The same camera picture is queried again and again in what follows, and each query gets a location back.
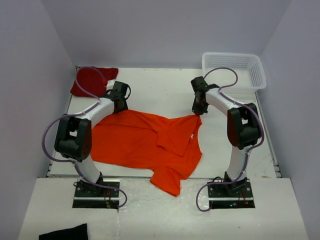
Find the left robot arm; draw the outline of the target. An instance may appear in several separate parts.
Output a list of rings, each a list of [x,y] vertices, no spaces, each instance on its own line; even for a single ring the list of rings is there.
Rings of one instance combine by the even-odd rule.
[[[86,190],[97,197],[103,193],[101,172],[90,157],[93,146],[92,129],[105,117],[126,111],[131,88],[124,82],[115,81],[112,88],[98,98],[95,104],[75,114],[65,114],[59,120],[54,149],[70,161]]]

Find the orange t shirt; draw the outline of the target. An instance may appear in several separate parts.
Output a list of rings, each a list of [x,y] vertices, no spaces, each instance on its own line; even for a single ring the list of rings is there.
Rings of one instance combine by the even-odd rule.
[[[201,125],[196,115],[166,118],[125,110],[93,127],[90,155],[95,162],[151,170],[150,182],[177,197],[181,181],[189,178],[202,158]]]

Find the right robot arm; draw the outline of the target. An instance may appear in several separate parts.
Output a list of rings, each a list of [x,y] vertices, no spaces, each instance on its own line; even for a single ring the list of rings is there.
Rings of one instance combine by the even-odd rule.
[[[232,145],[229,166],[224,179],[215,189],[223,189],[233,197],[241,191],[247,181],[247,164],[251,150],[258,147],[258,139],[264,139],[262,124],[254,103],[242,103],[221,92],[216,84],[207,84],[204,77],[196,77],[191,82],[194,91],[192,112],[201,116],[213,106],[227,118],[227,138]]]

